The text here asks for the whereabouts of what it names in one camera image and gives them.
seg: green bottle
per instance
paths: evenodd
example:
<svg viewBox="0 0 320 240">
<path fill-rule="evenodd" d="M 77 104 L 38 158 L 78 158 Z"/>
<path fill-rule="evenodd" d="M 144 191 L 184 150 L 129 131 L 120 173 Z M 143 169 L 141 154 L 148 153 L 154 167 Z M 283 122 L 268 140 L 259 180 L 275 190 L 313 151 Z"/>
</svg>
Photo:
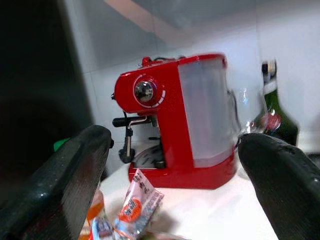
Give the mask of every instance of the green bottle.
<svg viewBox="0 0 320 240">
<path fill-rule="evenodd" d="M 295 146 L 297 144 L 299 129 L 297 124 L 288 117 L 279 104 L 276 61 L 263 62 L 262 74 L 264 99 L 268 110 L 268 122 L 264 134 Z"/>
</svg>

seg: metal knob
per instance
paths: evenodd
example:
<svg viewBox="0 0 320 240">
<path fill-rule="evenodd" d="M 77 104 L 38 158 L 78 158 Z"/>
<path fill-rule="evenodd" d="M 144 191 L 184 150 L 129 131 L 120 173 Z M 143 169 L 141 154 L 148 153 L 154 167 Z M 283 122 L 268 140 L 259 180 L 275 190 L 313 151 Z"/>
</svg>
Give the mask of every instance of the metal knob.
<svg viewBox="0 0 320 240">
<path fill-rule="evenodd" d="M 149 81 L 139 82 L 135 86 L 134 95 L 140 102 L 148 102 L 154 96 L 154 89 L 152 87 L 152 83 Z"/>
</svg>

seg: bottle label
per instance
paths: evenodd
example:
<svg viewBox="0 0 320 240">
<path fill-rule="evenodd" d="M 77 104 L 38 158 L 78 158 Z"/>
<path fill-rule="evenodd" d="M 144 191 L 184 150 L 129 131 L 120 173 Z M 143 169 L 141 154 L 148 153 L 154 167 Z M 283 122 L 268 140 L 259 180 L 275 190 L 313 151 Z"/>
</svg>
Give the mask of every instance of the bottle label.
<svg viewBox="0 0 320 240">
<path fill-rule="evenodd" d="M 266 126 L 267 130 L 274 131 L 277 130 L 281 125 L 281 116 L 279 114 L 268 114 L 268 123 Z"/>
<path fill-rule="evenodd" d="M 269 93 L 272 93 L 273 91 L 275 91 L 277 89 L 277 81 L 276 80 L 271 80 L 270 82 L 268 83 L 265 83 L 264 84 L 264 87 L 263 87 L 263 92 L 264 94 L 269 94 Z"/>
</svg>

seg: red espresso machine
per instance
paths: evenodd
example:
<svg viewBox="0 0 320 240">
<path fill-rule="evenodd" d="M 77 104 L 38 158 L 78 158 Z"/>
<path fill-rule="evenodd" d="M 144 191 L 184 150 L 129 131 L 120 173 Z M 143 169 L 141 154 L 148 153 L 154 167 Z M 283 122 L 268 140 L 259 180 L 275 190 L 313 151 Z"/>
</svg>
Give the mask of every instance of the red espresso machine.
<svg viewBox="0 0 320 240">
<path fill-rule="evenodd" d="M 161 188 L 216 189 L 233 177 L 226 67 L 223 54 L 145 57 L 141 68 L 120 75 L 112 98 L 124 117 L 112 123 L 126 128 L 119 155 L 131 162 L 130 181 L 137 168 Z M 158 127 L 160 144 L 134 156 L 132 126 L 146 123 Z"/>
</svg>

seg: white tile wall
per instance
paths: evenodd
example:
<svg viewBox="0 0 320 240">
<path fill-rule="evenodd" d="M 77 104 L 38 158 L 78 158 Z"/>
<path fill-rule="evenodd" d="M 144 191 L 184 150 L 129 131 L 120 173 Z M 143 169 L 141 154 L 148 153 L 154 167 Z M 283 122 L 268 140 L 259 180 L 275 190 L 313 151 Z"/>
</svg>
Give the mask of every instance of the white tile wall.
<svg viewBox="0 0 320 240">
<path fill-rule="evenodd" d="M 119 74 L 143 56 L 223 52 L 231 88 L 262 87 L 261 61 L 276 58 L 281 103 L 302 132 L 320 133 L 319 0 L 62 1 L 95 122 L 115 140 L 110 173 L 121 165 L 125 135 L 111 124 L 122 110 L 110 95 Z M 157 134 L 136 126 L 133 145 L 144 147 Z"/>
</svg>

